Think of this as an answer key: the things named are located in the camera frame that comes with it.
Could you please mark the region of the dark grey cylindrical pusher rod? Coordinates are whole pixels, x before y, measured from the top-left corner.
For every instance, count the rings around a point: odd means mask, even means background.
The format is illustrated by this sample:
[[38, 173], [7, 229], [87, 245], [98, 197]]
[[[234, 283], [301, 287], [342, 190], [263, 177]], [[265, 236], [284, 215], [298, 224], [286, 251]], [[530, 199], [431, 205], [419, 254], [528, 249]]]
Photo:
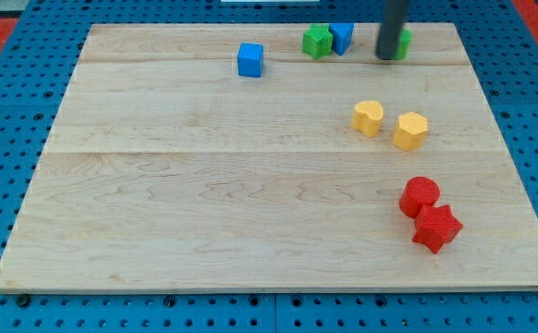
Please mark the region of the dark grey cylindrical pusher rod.
[[410, 0], [386, 0], [378, 31], [375, 55], [381, 60], [393, 60], [400, 46], [401, 32], [409, 13]]

